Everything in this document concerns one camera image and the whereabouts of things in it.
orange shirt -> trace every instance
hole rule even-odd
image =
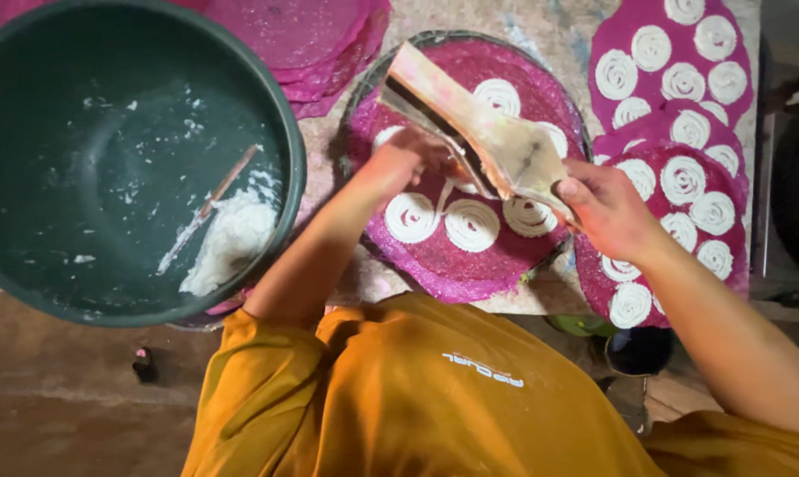
[[[469,305],[403,295],[316,335],[239,310],[208,365],[189,475],[799,475],[799,435],[722,413],[643,443],[574,363]]]

white spiral dough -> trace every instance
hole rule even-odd
[[[616,282],[631,282],[641,276],[641,271],[627,261],[612,260],[606,255],[600,260],[603,272]]]
[[[687,204],[700,199],[706,191],[706,172],[696,160],[678,155],[662,168],[662,192],[674,205]]]
[[[694,246],[697,245],[697,227],[694,226],[691,217],[682,212],[671,213],[662,217],[659,223],[677,244],[682,245],[683,249],[689,253],[694,251]]]
[[[665,0],[668,18],[682,25],[694,25],[706,10],[704,0]]]
[[[737,39],[735,28],[720,15],[700,20],[694,31],[694,46],[706,60],[721,61],[730,56]]]
[[[709,92],[719,103],[733,104],[747,89],[747,74],[735,61],[724,61],[709,71]]]
[[[698,104],[702,109],[714,114],[723,125],[730,125],[730,116],[726,114],[726,110],[720,104],[714,101],[701,101]]]
[[[385,209],[388,233],[403,244],[416,244],[428,239],[438,227],[438,220],[432,201],[422,193],[401,193]]]
[[[450,204],[444,225],[449,241],[467,252],[487,249],[500,233],[500,217],[488,205],[470,199]]]
[[[473,96],[512,117],[520,116],[520,96],[510,82],[500,78],[485,80],[473,90]]]
[[[632,141],[629,141],[626,144],[626,146],[624,146],[624,152],[628,151],[631,148],[634,148],[635,146],[637,146],[637,145],[639,145],[639,144],[641,144],[641,143],[643,143],[645,141],[646,141],[646,139],[633,139]]]
[[[553,141],[553,147],[559,157],[564,159],[567,157],[567,136],[564,135],[562,128],[547,121],[538,121],[535,124],[542,126],[547,132],[550,133],[550,139]]]
[[[659,313],[664,315],[664,308],[662,308],[662,304],[659,303],[659,299],[656,298],[655,295],[653,296],[653,306],[656,307],[656,310],[658,310]]]
[[[691,221],[703,232],[723,235],[735,223],[735,207],[727,194],[708,192],[694,201],[688,210]]]
[[[640,284],[620,284],[609,302],[609,319],[619,329],[629,329],[647,319],[653,295]]]
[[[638,83],[635,61],[617,49],[609,50],[600,57],[594,75],[600,93],[615,101],[627,98]]]
[[[706,80],[691,63],[674,63],[662,73],[662,96],[666,99],[700,101],[706,94]]]
[[[503,217],[511,230],[523,237],[540,237],[558,225],[550,207],[517,197],[503,202]]]
[[[635,96],[629,97],[621,101],[615,108],[612,127],[615,129],[624,127],[639,117],[650,114],[650,111],[650,104],[644,99],[636,98]]]
[[[707,240],[697,248],[697,259],[721,280],[732,272],[730,246],[720,240]]]
[[[626,173],[626,177],[635,186],[642,201],[647,201],[656,190],[656,174],[641,159],[627,159],[615,167]]]
[[[405,129],[404,125],[389,125],[388,127],[384,128],[376,137],[373,138],[373,151],[379,148],[382,144],[385,144],[394,134],[399,133]]]
[[[692,110],[682,110],[670,127],[670,140],[702,149],[712,135],[712,124],[706,116]]]
[[[703,152],[712,159],[717,160],[723,167],[726,167],[731,176],[735,177],[738,174],[738,155],[730,146],[719,144],[707,148]]]
[[[670,60],[670,52],[670,38],[658,26],[640,27],[632,37],[632,60],[641,70],[661,70]]]

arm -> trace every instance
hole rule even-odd
[[[322,317],[374,212],[416,179],[427,144],[413,130],[380,147],[256,285],[244,309],[263,322],[308,329]]]
[[[664,231],[626,175],[566,160],[557,192],[603,255],[641,270],[728,413],[799,432],[799,349]]]

person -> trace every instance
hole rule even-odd
[[[597,250],[641,270],[726,413],[639,441],[505,318],[420,294],[323,316],[365,224],[430,151],[412,132],[379,148],[225,320],[182,475],[799,475],[799,349],[620,170],[565,159],[557,193]]]

dark green bowl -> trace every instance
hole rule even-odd
[[[253,143],[264,151],[226,196],[251,170],[277,179],[275,233],[228,283],[181,294],[208,224],[162,276],[159,262]],[[271,265],[304,183],[302,136],[270,71],[193,11],[66,0],[0,30],[0,287],[25,303],[97,326],[191,317]]]

